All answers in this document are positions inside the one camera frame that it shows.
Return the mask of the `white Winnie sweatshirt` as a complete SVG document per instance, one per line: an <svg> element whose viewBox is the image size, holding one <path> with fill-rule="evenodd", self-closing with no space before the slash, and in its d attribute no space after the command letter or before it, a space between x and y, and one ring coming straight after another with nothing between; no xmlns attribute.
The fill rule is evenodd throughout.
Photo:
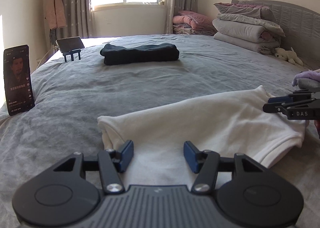
<svg viewBox="0 0 320 228"><path fill-rule="evenodd" d="M244 153L266 168L293 147L300 147L307 122L266 113L271 97L263 86L253 90L205 95L132 112L100 116L98 126L106 149L134 143L125 185L191 185L195 175L183 156L183 144L212 150L223 157Z"/></svg>

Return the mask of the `landscape phone on stand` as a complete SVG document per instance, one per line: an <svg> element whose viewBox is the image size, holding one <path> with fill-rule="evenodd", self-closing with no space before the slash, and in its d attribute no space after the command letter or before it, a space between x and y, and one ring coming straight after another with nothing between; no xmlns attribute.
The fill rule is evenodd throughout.
<svg viewBox="0 0 320 228"><path fill-rule="evenodd" d="M73 50L81 50L85 48L80 37L57 39L56 44L62 53L70 52Z"/></svg>

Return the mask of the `upright smartphone playing video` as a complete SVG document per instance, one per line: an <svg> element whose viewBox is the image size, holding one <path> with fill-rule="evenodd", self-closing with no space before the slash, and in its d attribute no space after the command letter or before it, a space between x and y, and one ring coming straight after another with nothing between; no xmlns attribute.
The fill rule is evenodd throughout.
<svg viewBox="0 0 320 228"><path fill-rule="evenodd" d="M21 45L3 52L5 98L10 116L35 106L29 66L29 46Z"/></svg>

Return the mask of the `grey folded clothes pile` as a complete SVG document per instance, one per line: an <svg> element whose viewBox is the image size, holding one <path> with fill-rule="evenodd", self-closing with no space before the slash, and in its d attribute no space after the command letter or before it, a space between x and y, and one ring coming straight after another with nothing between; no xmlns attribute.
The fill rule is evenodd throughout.
<svg viewBox="0 0 320 228"><path fill-rule="evenodd" d="M320 88L320 82L309 79L309 78L300 78L297 80L298 88L300 90L308 90L313 88Z"/></svg>

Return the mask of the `hanging pink jacket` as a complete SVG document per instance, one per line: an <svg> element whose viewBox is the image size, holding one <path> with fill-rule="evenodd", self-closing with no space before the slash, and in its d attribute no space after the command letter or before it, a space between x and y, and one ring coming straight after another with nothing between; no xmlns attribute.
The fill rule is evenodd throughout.
<svg viewBox="0 0 320 228"><path fill-rule="evenodd" d="M50 30L66 27L65 10L62 0L46 1L45 19Z"/></svg>

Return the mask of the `purple folded garment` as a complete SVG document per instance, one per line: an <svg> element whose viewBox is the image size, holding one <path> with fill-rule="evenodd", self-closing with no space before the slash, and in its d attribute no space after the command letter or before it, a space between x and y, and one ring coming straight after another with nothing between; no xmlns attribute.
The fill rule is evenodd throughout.
<svg viewBox="0 0 320 228"><path fill-rule="evenodd" d="M319 81L319 69L314 71L308 70L308 71L304 71L297 74L292 81L292 86L297 86L298 85L297 80L300 78L309 78L309 79Z"/></svg>

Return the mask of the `pink pillow pile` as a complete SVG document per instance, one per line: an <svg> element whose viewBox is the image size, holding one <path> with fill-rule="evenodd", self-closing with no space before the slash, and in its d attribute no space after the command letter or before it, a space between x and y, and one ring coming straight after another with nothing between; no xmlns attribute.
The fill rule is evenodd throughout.
<svg viewBox="0 0 320 228"><path fill-rule="evenodd" d="M172 23L174 34L214 36L217 33L207 16L192 11L179 11Z"/></svg>

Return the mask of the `folded grey quilt stack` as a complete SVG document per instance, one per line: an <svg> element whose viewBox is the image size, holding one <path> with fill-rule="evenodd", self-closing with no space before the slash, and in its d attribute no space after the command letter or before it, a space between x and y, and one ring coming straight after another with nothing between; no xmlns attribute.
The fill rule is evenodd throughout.
<svg viewBox="0 0 320 228"><path fill-rule="evenodd" d="M280 47L284 30L277 24L270 7L242 3L215 3L219 13L212 21L214 39L263 55Z"/></svg>

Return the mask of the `left grey star curtain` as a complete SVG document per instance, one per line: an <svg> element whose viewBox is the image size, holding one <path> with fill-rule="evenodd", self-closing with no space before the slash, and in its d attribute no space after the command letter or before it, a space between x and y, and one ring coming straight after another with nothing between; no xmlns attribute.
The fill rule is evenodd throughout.
<svg viewBox="0 0 320 228"><path fill-rule="evenodd" d="M91 0L62 0L66 26L56 29L58 39L79 36L91 38L94 35Z"/></svg>

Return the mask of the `grey bed sheet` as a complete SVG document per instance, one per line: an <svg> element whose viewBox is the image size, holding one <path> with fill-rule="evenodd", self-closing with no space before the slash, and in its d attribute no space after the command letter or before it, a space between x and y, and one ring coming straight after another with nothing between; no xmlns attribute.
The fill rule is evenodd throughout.
<svg viewBox="0 0 320 228"><path fill-rule="evenodd" d="M104 148L100 116L120 116L215 93L258 86L273 95L291 92L296 66L211 37L149 35L122 37L113 45L135 47L170 43L180 58L106 66L105 40L86 40L81 59L45 63L31 75L36 105L8 115L1 108L1 227L17 227L12 209L16 189L58 160Z"/></svg>

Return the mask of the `white plush toy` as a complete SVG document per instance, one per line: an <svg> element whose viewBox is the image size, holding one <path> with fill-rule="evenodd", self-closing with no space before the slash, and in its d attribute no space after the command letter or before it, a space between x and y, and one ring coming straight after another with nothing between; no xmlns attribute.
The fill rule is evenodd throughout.
<svg viewBox="0 0 320 228"><path fill-rule="evenodd" d="M274 56L280 60L287 61L293 65L303 66L302 60L297 56L294 49L291 47L291 50L287 51L280 47L275 48L276 53Z"/></svg>

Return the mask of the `blue phone stand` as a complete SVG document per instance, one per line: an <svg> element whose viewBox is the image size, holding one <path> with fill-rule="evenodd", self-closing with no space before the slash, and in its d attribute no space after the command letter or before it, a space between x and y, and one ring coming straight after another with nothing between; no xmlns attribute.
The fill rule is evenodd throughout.
<svg viewBox="0 0 320 228"><path fill-rule="evenodd" d="M78 60L81 60L81 50L80 49L76 49L76 50L71 50L68 52L63 52L62 55L64 57L64 61L67 62L68 61L68 57L71 58L71 61L74 61L74 55L78 55Z"/></svg>

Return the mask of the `folded black garment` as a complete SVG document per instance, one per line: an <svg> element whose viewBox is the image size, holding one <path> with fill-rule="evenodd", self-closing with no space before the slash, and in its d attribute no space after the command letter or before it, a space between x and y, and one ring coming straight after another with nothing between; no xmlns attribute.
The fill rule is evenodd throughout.
<svg viewBox="0 0 320 228"><path fill-rule="evenodd" d="M179 59L180 51L174 44L142 45L134 48L106 44L100 55L107 66L140 62L164 62Z"/></svg>

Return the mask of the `grey quilted headboard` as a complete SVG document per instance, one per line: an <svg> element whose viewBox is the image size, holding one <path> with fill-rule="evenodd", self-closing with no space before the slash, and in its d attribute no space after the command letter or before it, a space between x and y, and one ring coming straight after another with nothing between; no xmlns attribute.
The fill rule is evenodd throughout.
<svg viewBox="0 0 320 228"><path fill-rule="evenodd" d="M319 68L319 13L291 3L273 0L232 0L233 4L268 6L285 33L280 47L293 48L306 67Z"/></svg>

